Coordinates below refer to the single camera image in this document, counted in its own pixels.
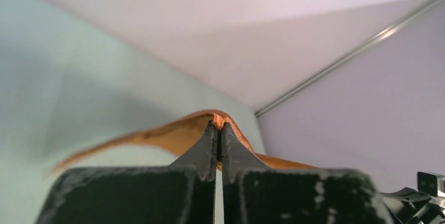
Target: orange fabric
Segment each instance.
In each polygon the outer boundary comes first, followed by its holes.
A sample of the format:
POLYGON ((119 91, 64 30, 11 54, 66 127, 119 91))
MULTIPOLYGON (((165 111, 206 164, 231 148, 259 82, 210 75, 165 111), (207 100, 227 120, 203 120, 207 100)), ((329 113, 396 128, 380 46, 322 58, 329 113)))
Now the orange fabric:
MULTIPOLYGON (((254 152, 247 138, 227 113, 220 110, 202 110, 160 127, 144 132, 130 133, 74 153, 57 164, 52 171, 60 171, 96 153, 128 144, 155 145, 170 151, 177 156, 181 156, 199 139, 210 120, 218 130, 221 130, 225 123, 230 123, 240 142, 251 152, 254 152)), ((272 168, 314 168, 307 164, 301 164, 258 153, 255 153, 255 155, 272 168)), ((221 170, 221 164, 218 164, 218 169, 221 170)))

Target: folded fabric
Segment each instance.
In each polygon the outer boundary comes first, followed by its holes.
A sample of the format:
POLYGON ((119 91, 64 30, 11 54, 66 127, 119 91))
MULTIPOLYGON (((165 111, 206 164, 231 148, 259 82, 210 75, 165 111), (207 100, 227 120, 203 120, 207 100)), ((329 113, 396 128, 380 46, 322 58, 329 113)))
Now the folded fabric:
MULTIPOLYGON (((84 158, 121 145, 155 145, 181 156, 201 137, 210 120, 218 130, 221 130, 225 123, 230 123, 238 140, 271 168, 315 168, 311 165, 255 153, 247 138, 227 113, 220 110, 202 110, 148 131, 130 133, 81 150, 57 164, 52 171, 58 172, 84 158)), ((221 170, 221 163, 218 164, 218 169, 221 170)))

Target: lavender wall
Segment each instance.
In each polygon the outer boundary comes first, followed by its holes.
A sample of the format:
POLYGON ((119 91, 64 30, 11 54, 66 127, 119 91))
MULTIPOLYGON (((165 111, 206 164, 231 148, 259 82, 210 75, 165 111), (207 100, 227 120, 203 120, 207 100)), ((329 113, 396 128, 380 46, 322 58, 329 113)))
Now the lavender wall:
POLYGON ((358 168, 382 191, 445 174, 444 1, 258 120, 268 154, 358 168))

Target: silver metal strip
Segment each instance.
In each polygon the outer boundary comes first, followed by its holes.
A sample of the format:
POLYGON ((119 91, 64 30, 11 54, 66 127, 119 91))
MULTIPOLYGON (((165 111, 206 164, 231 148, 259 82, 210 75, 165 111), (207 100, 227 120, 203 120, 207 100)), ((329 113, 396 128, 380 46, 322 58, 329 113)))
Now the silver metal strip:
POLYGON ((347 61, 351 60, 355 56, 358 56, 363 51, 367 50, 368 48, 375 46, 376 44, 380 43, 384 39, 388 38, 392 34, 398 32, 403 27, 410 24, 412 21, 414 21, 416 18, 420 17, 422 14, 426 13, 428 10, 432 9, 433 7, 439 5, 443 0, 429 0, 424 5, 421 5, 419 8, 413 10, 412 12, 408 13, 401 19, 394 22, 392 25, 385 28, 383 31, 379 32, 378 34, 374 35, 373 37, 367 39, 363 43, 359 44, 357 47, 353 48, 343 56, 339 57, 335 61, 331 62, 329 65, 327 65, 325 68, 321 69, 320 71, 316 72, 315 74, 311 75, 309 78, 305 79, 304 81, 300 82, 290 90, 286 91, 279 97, 275 98, 271 102, 267 103, 257 111, 255 111, 255 116, 259 117, 263 115, 264 113, 268 112, 269 110, 273 109, 280 103, 286 101, 287 99, 291 98, 293 95, 297 94, 304 88, 308 87, 309 85, 316 82, 318 79, 322 78, 323 76, 327 75, 328 73, 332 72, 334 69, 338 68, 339 66, 343 65, 347 61))

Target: white surface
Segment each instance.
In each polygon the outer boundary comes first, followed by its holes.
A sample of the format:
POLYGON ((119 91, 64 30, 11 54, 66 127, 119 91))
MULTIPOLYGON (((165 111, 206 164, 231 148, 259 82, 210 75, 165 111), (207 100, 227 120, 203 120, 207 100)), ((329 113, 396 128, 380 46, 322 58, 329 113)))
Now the white surface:
POLYGON ((445 174, 445 1, 258 118, 269 155, 369 173, 382 191, 445 174))
MULTIPOLYGON (((40 0, 0 0, 0 90, 2 224, 33 223, 52 182, 42 175, 66 155, 196 110, 226 111, 264 151, 249 107, 40 0)), ((172 160, 126 147, 84 164, 172 160)))
POLYGON ((425 0, 51 1, 258 109, 425 0))

